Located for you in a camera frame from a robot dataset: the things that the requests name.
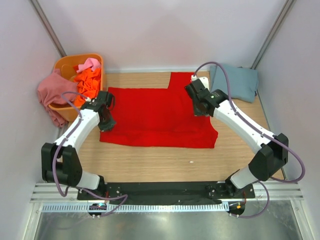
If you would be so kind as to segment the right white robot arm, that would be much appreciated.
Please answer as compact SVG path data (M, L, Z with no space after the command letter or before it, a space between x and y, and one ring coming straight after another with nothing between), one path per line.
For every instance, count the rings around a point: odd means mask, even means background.
M241 111L222 90L209 91L206 77L192 77L185 86L192 99L194 113L206 115L225 123L244 140L254 153L247 166L232 173L225 180L225 192L237 198L244 188L256 181L267 181L288 162L289 139L282 133L275 135Z

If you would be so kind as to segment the red t shirt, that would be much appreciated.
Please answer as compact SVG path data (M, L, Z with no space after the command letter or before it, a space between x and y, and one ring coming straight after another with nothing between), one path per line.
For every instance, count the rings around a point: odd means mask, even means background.
M173 72L167 88L109 87L116 124L100 133L104 143L133 147L213 149L218 132L206 116L195 116L185 87L192 73Z

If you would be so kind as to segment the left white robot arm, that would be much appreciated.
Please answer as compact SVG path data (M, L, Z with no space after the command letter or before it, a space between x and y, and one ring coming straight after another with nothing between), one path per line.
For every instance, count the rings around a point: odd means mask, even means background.
M110 110L115 106L115 96L107 91L99 91L97 97L88 98L81 108L76 108L78 116L53 143L45 143L41 148L42 179L55 183L60 194L65 197L60 185L86 191L95 200L106 194L104 177L83 170L78 156L82 144L90 132L98 127L101 132L111 131L116 125Z

